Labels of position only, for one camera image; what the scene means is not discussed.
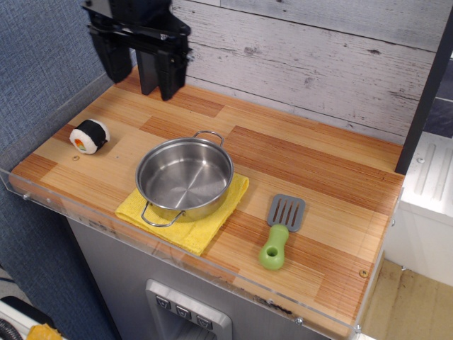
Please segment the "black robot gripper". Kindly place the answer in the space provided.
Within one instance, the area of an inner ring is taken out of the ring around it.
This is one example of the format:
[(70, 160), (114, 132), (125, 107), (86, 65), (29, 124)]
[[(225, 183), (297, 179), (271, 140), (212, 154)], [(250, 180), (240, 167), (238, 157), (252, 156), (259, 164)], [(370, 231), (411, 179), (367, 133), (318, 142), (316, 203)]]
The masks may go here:
[(83, 1), (88, 30), (107, 76), (119, 83), (132, 71), (130, 49), (156, 55), (163, 101), (185, 86), (190, 27), (171, 11), (171, 1)]

